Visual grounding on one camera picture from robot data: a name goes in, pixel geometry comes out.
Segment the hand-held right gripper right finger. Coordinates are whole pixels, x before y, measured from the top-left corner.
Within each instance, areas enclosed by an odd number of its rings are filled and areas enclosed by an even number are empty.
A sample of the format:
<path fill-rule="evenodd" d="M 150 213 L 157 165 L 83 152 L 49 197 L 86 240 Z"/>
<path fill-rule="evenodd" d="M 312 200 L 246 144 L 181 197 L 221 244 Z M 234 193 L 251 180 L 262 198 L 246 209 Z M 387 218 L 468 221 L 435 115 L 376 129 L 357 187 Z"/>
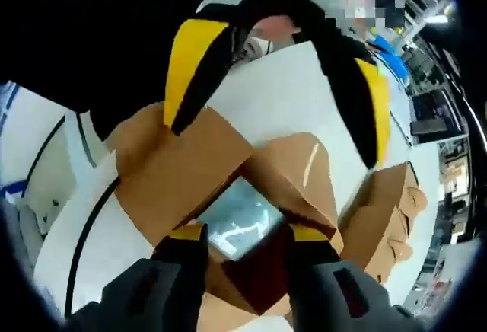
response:
<path fill-rule="evenodd" d="M 290 225 L 288 295 L 295 331 L 420 331 L 421 323 L 325 234 Z"/>

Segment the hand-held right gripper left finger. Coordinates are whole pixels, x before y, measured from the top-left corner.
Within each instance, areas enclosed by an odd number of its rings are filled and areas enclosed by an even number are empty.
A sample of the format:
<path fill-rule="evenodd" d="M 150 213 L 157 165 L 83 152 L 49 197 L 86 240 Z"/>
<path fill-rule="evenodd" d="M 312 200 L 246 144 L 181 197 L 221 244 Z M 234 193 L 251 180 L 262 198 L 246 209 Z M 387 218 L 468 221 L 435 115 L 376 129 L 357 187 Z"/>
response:
<path fill-rule="evenodd" d="M 194 331 L 205 294 L 208 227 L 193 223 L 164 237 L 104 286 L 101 300 L 68 319 L 69 331 Z"/>

